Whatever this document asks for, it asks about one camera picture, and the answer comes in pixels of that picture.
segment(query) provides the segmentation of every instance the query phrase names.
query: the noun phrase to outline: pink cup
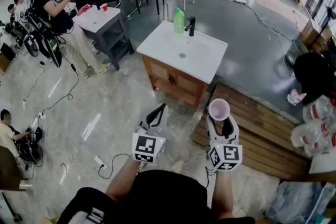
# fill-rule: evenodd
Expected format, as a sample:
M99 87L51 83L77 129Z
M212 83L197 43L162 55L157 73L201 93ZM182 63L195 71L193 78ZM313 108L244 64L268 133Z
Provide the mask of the pink cup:
M223 121L230 115L230 106L224 99L215 99L210 103L208 112L215 121Z

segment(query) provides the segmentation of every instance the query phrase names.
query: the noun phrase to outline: sneaker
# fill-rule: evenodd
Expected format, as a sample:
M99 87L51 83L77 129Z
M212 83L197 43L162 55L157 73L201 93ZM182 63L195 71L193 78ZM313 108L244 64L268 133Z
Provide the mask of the sneaker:
M105 72L107 72L111 68L111 63L103 63L102 68L96 71L96 74L98 76L103 75Z
M89 67L83 74L82 77L87 79L90 76L90 71L91 71L92 67Z

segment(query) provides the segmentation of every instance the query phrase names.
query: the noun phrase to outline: sink basin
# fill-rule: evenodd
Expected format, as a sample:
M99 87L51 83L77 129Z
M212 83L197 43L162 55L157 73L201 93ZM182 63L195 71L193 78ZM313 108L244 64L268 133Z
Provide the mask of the sink basin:
M175 33L174 24L164 20L137 51L210 84L226 48L227 43L198 31L193 37Z

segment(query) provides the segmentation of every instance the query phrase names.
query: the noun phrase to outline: green bottle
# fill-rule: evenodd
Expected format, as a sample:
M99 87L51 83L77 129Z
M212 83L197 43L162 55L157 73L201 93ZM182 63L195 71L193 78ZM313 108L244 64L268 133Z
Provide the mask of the green bottle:
M175 8L174 31L184 33L184 13L179 8Z

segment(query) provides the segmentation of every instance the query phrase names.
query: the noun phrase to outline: faucet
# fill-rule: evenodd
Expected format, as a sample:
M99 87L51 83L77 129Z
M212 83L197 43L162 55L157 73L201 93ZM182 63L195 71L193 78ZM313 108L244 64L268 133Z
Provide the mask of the faucet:
M195 31L195 24L196 24L196 18L195 17L190 17L188 18L188 21L190 21L190 24L184 29L184 31L188 31L189 29L189 36L193 37L194 36L194 31Z

